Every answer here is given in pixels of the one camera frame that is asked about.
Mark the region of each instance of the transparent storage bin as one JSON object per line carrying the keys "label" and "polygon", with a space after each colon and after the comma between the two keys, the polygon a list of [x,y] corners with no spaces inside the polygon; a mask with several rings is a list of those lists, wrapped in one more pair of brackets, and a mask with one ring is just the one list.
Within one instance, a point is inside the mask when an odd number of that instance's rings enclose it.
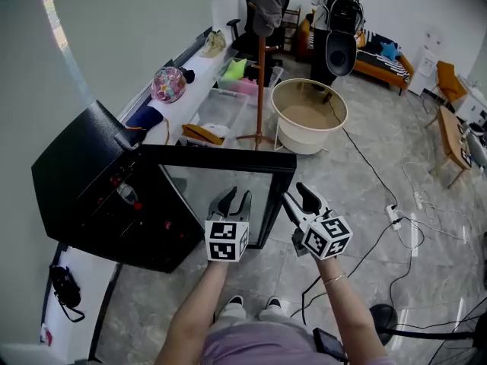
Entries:
{"label": "transparent storage bin", "polygon": [[203,100],[196,113],[193,115],[189,124],[204,126],[206,123],[224,125],[230,129],[225,136],[223,144],[216,145],[199,139],[186,137],[183,135],[182,128],[179,130],[177,137],[182,144],[191,142],[199,146],[210,148],[227,148],[234,141],[235,137],[240,135],[243,130],[242,115],[245,113],[249,96],[229,90],[211,89],[208,96]]}
{"label": "transparent storage bin", "polygon": [[[249,95],[249,104],[252,106],[257,106],[257,100],[259,98],[259,86],[257,84],[251,84],[247,82],[243,82],[240,80],[232,80],[229,78],[224,78],[223,75],[227,71],[228,66],[230,65],[231,61],[234,60],[235,62],[240,61],[241,59],[239,58],[232,58],[227,60],[223,66],[221,67],[220,71],[218,72],[217,75],[217,83],[218,83],[218,88],[223,89],[223,90],[229,90],[231,92],[238,92],[241,94],[247,94]],[[257,62],[255,61],[250,61],[247,60],[247,63],[245,64],[245,68],[247,66],[251,65],[256,65]],[[264,87],[264,101],[263,105],[265,108],[271,110],[271,93],[272,89],[275,87],[277,84],[277,81],[280,79],[282,72],[284,71],[283,68],[280,68],[278,66],[275,66],[272,68],[272,74],[271,74],[271,79],[269,81],[269,86]]]}

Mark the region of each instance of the sneaker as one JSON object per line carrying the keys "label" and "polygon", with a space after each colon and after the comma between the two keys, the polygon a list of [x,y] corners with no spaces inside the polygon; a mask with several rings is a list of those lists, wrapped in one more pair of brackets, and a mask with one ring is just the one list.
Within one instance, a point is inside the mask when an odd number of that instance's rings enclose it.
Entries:
{"label": "sneaker", "polygon": [[228,304],[230,304],[230,303],[236,303],[236,304],[240,304],[241,306],[243,306],[244,298],[241,295],[235,295],[228,301]]}
{"label": "sneaker", "polygon": [[200,55],[206,58],[213,58],[222,52],[226,46],[227,43],[225,42],[223,33],[220,30],[212,31],[206,37],[205,46]]}
{"label": "sneaker", "polygon": [[266,309],[268,309],[270,306],[277,306],[277,307],[281,308],[281,302],[279,301],[279,299],[277,297],[272,296],[269,298],[269,300],[267,300]]}

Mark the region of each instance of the power strip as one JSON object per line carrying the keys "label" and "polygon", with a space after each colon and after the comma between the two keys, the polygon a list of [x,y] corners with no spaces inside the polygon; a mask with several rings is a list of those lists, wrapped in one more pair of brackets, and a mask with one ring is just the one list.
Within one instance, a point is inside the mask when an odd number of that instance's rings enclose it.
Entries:
{"label": "power strip", "polygon": [[[399,219],[397,217],[396,210],[393,210],[393,206],[392,205],[388,205],[386,207],[386,214],[387,214],[387,217],[389,218],[390,223],[393,223],[394,221],[397,221],[397,219]],[[401,223],[400,222],[393,224],[393,229],[395,231],[399,231],[399,228],[401,228]]]}

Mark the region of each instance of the sofa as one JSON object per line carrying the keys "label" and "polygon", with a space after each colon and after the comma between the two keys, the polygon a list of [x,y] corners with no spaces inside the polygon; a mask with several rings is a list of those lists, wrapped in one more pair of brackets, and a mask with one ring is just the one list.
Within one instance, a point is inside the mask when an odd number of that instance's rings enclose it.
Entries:
{"label": "sofa", "polygon": [[[306,15],[298,28],[298,46],[296,60],[309,61],[313,58],[313,13]],[[378,80],[399,88],[399,95],[409,86],[414,75],[414,68],[404,55],[396,61],[381,57],[380,42],[390,43],[391,40],[384,36],[364,30],[358,39],[357,60],[354,70],[369,75]]]}

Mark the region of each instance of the office chair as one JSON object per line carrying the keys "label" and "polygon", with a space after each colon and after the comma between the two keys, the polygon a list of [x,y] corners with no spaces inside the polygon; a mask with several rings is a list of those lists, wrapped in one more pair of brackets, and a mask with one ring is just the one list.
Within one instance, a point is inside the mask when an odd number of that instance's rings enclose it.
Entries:
{"label": "office chair", "polygon": [[[234,32],[235,41],[231,46],[236,49],[239,53],[238,58],[244,57],[244,55],[250,56],[249,58],[253,61],[259,61],[259,37],[253,32],[253,16],[255,14],[255,9],[249,6],[249,3],[256,4],[256,0],[245,0],[247,3],[247,22],[245,23],[245,33],[238,34],[237,23],[240,19],[233,19],[227,23],[228,26],[232,27]],[[288,8],[289,0],[281,0],[282,3],[282,16],[284,17],[285,11]],[[274,30],[271,36],[266,38],[267,47],[276,47],[273,52],[266,52],[266,66],[273,67],[275,65],[282,65],[282,61],[278,59],[273,59],[271,54],[278,52],[283,49],[285,40],[285,28],[279,27]]]}

